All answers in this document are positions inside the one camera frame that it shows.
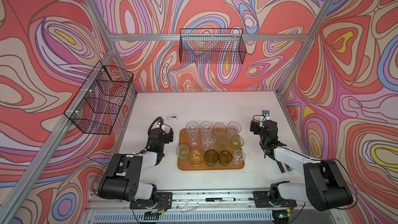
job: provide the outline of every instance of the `brown tray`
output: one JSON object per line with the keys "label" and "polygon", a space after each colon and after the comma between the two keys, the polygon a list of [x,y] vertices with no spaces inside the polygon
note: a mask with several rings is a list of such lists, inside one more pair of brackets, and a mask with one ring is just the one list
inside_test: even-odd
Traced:
{"label": "brown tray", "polygon": [[[180,144],[186,144],[188,145],[188,133],[185,131],[185,128],[180,131]],[[198,150],[201,150],[203,154],[205,153],[205,150],[202,147],[202,144],[197,148]],[[214,149],[217,152],[220,152],[221,150],[217,148],[217,145],[214,145]],[[227,151],[231,152],[231,154],[234,154],[234,151],[232,151],[231,147],[228,146],[226,149]],[[245,166],[245,161],[243,161],[240,164],[234,163],[234,161],[231,161],[227,166],[222,166],[219,162],[213,167],[210,167],[206,164],[206,161],[203,160],[203,162],[199,166],[193,166],[188,159],[180,159],[178,158],[178,168],[180,170],[213,170],[213,169],[241,169]]]}

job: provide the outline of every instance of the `colorful wallpaper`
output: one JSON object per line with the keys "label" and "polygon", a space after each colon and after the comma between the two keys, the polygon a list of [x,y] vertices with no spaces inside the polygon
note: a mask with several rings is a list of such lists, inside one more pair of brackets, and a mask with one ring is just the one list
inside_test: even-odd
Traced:
{"label": "colorful wallpaper", "polygon": [[311,156],[358,191],[352,223],[398,223],[398,0],[337,0],[283,91]]}
{"label": "colorful wallpaper", "polygon": [[[0,204],[106,52],[84,0],[0,0]],[[16,223],[76,222],[129,102],[111,136],[70,129]]]}
{"label": "colorful wallpaper", "polygon": [[245,33],[307,33],[324,0],[97,0],[111,33],[179,33],[242,27]]}
{"label": "colorful wallpaper", "polygon": [[275,90],[300,42],[246,42],[243,64],[181,63],[180,42],[120,41],[137,91]]}

